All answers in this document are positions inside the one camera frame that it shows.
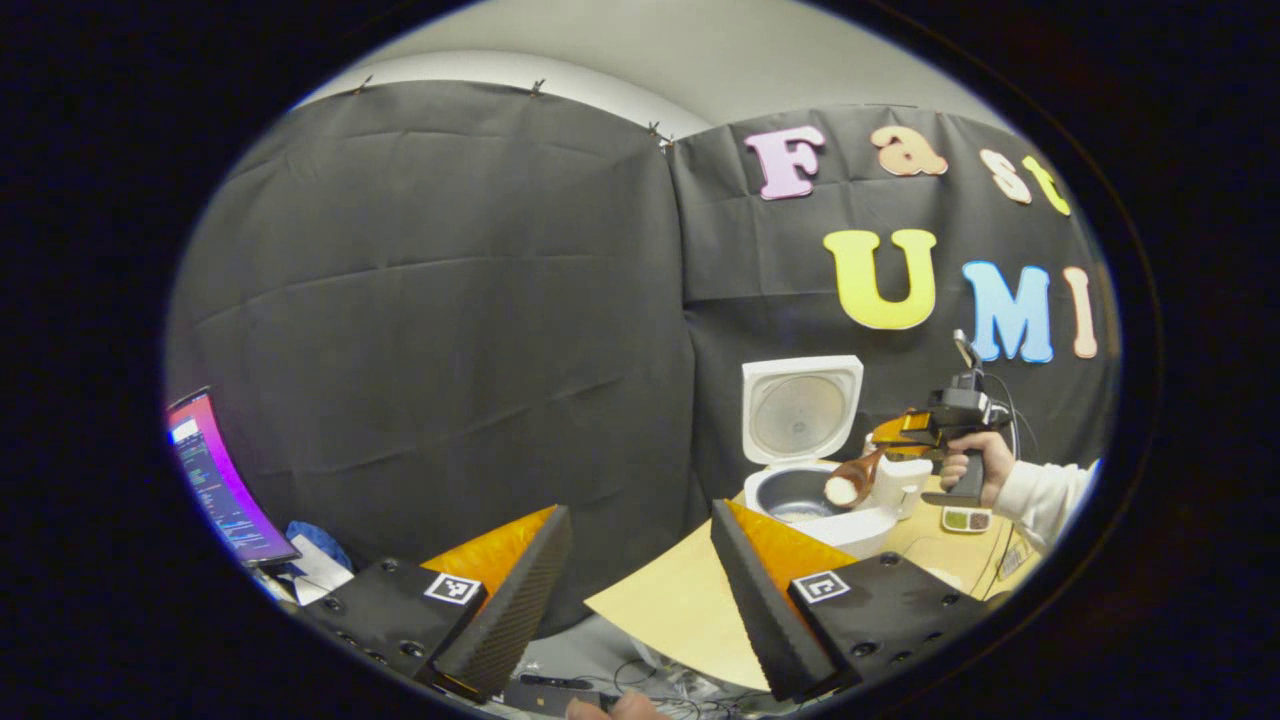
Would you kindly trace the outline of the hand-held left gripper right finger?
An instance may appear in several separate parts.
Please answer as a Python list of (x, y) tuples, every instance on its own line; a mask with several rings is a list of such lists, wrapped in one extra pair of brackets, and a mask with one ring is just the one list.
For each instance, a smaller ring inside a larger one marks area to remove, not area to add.
[(710, 538), (771, 694), (803, 702), (909, 671), (991, 611), (900, 553), (855, 559), (717, 500)]

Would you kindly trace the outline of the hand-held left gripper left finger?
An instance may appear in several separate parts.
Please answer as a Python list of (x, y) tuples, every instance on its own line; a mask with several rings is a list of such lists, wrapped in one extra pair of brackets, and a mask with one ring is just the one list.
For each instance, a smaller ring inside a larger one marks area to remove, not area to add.
[(300, 618), (390, 673), (483, 705), (534, 639), (572, 543), (570, 509), (553, 503), (425, 562), (376, 561)]

